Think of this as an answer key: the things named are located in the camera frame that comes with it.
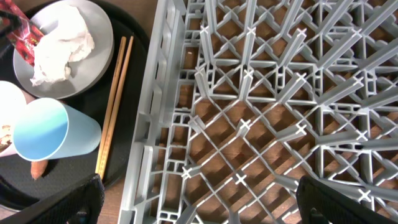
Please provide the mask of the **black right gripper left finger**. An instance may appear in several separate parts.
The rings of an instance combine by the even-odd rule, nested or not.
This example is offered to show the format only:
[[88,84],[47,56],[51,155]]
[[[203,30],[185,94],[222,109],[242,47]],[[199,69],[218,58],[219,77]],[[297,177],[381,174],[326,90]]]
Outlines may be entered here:
[[104,204],[104,185],[91,174],[62,191],[3,220],[1,224],[96,224]]

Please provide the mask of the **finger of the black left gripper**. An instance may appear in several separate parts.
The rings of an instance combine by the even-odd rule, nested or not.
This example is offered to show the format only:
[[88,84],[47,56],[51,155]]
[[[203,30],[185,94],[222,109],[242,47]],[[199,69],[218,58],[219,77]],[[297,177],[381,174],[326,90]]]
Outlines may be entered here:
[[16,48],[16,40],[11,39],[11,34],[18,31],[22,26],[22,20],[15,12],[1,11],[1,58],[11,50]]

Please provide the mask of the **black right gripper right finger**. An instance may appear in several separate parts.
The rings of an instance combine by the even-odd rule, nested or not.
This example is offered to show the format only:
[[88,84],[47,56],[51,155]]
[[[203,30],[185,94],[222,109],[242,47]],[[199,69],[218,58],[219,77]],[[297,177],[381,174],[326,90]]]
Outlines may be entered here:
[[302,223],[394,224],[388,219],[345,195],[304,176],[300,179],[296,199]]

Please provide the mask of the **red snack wrapper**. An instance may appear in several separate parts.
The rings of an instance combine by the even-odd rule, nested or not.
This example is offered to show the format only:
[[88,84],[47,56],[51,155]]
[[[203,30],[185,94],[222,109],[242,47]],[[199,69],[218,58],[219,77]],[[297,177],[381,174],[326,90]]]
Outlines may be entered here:
[[31,66],[34,66],[34,47],[44,36],[39,28],[19,9],[11,0],[1,0],[1,11],[12,11],[20,16],[22,26],[11,34],[11,39],[16,40],[16,50],[20,56]]

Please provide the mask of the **white paper napkin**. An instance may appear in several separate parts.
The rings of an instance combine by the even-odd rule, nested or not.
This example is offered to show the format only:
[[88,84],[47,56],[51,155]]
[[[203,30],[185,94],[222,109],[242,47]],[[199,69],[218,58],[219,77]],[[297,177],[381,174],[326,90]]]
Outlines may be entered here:
[[95,43],[77,7],[64,5],[58,25],[34,47],[33,86],[57,83],[70,78],[70,62],[79,62],[91,53]]

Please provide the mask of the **white bowl with food scraps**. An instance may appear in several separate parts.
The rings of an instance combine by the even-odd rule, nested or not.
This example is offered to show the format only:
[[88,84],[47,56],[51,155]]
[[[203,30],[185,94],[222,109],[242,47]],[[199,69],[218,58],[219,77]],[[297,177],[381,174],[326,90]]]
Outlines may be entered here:
[[16,154],[12,134],[26,104],[25,95],[18,86],[1,81],[1,157]]

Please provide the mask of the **light blue plastic cup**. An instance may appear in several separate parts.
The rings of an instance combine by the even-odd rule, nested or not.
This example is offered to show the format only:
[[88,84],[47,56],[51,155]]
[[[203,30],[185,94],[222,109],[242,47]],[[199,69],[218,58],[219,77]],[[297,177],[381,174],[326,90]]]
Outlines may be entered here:
[[39,98],[22,111],[13,130],[18,155],[27,161],[80,156],[100,144],[99,123],[53,98]]

